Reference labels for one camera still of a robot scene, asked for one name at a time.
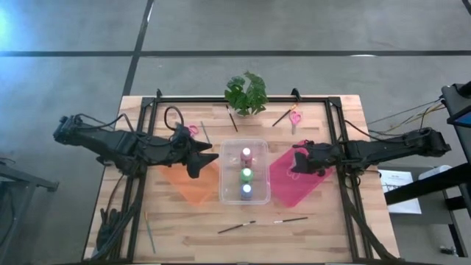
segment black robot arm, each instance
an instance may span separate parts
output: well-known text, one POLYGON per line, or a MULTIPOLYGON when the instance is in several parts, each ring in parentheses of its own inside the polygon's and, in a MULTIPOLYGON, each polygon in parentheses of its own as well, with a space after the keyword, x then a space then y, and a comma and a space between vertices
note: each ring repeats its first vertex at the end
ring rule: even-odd
POLYGON ((182 124, 177 124, 170 139, 132 131, 109 131, 105 125, 91 126, 78 114, 62 117, 59 127, 54 132, 55 141, 72 146, 83 146, 99 155, 97 160, 106 164, 114 162, 123 174, 133 176, 140 173, 142 165, 171 166, 181 163, 187 166, 191 178, 199 176, 199 170, 217 159, 217 154, 202 154, 210 149, 211 144, 195 141, 190 131, 182 124))
POLYGON ((442 134, 431 128, 381 141, 346 141, 337 145, 305 141, 303 145, 293 147, 304 148, 308 154, 295 153, 296 166, 292 171, 306 174, 318 172, 320 175, 330 166, 345 166, 349 174, 362 174, 366 168, 380 162, 409 155, 441 157, 451 150, 442 134))

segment bottle cap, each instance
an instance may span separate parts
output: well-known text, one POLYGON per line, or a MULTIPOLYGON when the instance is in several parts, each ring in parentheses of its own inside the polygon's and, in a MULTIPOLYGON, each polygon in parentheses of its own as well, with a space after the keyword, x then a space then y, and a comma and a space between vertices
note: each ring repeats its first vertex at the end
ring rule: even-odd
POLYGON ((245 193, 249 193, 249 192, 252 190, 252 187, 251 187, 249 184, 245 184, 245 185, 242 187, 242 190, 243 190, 245 193))
POLYGON ((243 153, 244 155, 250 155, 250 149, 244 148, 244 149, 242 150, 242 153, 243 153))
POLYGON ((244 174, 245 176, 250 176, 251 173, 252 173, 252 170, 250 169, 242 169, 242 174, 244 174))

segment potted plant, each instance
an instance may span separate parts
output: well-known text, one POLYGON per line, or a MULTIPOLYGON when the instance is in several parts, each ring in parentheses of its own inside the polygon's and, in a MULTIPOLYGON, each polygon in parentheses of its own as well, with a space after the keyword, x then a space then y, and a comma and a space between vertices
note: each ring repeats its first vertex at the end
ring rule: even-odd
POLYGON ((241 116, 255 115, 266 109, 263 106, 268 102, 265 82, 258 75, 248 71, 244 73, 244 76, 250 81, 246 91, 244 92, 245 79, 233 77, 227 83, 229 90, 224 91, 224 97, 237 114, 241 116))

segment white paper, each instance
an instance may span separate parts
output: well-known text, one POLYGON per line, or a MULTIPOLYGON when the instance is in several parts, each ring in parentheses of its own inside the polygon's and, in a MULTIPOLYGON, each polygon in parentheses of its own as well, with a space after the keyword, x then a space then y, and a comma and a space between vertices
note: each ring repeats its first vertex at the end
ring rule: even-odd
MULTIPOLYGON (((391 170, 379 170, 381 172, 381 185, 383 192, 392 191, 400 186, 412 183, 412 174, 410 172, 397 172, 391 170)), ((421 214, 419 200, 410 199, 405 202, 399 202, 388 205, 389 213, 415 213, 421 214)))

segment concrete floor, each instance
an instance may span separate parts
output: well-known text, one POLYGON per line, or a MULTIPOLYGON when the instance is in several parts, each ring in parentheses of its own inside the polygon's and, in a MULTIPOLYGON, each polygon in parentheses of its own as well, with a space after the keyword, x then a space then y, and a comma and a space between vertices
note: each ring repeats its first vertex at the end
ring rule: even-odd
MULTIPOLYGON (((146 0, 4 0, 0 51, 132 51, 145 6, 146 0)), ((157 0, 143 50, 167 49, 470 50, 471 15, 460 0, 157 0)), ((0 57, 0 156, 60 181, 56 193, 35 195, 9 264, 80 259, 103 168, 88 150, 56 144, 52 133, 62 115, 113 119, 130 61, 0 57)), ((471 57, 451 56, 141 58, 131 94, 153 95, 160 88, 167 95, 220 95, 231 76, 250 70, 266 80, 269 94, 293 87, 304 94, 360 94, 366 119, 373 121, 436 99, 443 85, 469 81, 470 68, 471 57)), ((434 113, 425 124, 444 134, 452 152, 399 162, 463 163, 446 117, 434 113)), ((466 214, 460 216, 470 227, 466 214)), ((410 261, 470 262, 437 253, 440 244, 451 245, 446 227, 395 225, 394 231, 410 261)))

